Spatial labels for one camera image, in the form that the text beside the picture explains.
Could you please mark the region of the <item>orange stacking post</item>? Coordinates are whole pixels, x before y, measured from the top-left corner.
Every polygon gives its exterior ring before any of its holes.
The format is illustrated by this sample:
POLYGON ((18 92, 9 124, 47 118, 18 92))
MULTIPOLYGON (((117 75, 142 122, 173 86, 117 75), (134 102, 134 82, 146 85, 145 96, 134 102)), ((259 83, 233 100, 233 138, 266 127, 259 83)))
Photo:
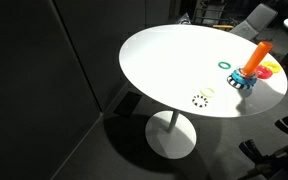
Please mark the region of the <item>orange stacking post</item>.
POLYGON ((273 48, 273 44, 268 41, 261 41, 250 59, 243 67, 242 72, 246 76, 251 76, 255 70, 255 68, 259 65, 259 63, 263 60, 263 58, 267 55, 267 53, 273 48))

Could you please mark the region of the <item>grey chair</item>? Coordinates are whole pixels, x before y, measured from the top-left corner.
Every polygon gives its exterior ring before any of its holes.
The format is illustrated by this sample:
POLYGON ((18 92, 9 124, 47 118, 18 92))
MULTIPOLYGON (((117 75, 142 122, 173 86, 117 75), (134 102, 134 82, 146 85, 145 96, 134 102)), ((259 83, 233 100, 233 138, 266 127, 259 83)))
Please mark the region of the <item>grey chair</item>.
POLYGON ((269 6, 259 4, 241 23, 235 26, 230 33, 245 38, 255 39, 278 15, 278 12, 269 6))

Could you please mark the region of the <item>white round table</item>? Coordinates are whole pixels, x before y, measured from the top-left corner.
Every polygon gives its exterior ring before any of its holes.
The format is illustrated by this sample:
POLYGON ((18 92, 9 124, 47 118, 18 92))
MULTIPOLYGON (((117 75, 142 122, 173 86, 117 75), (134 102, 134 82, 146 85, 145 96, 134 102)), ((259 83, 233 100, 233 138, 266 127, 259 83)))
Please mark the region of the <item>white round table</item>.
POLYGON ((128 38, 119 52, 124 75, 142 93, 171 108, 154 114, 146 124, 153 151, 168 159, 192 152, 196 132, 185 112, 234 118, 277 105, 288 88, 284 72, 247 90, 234 88, 228 80, 255 49, 242 37, 197 25, 156 26, 128 38))

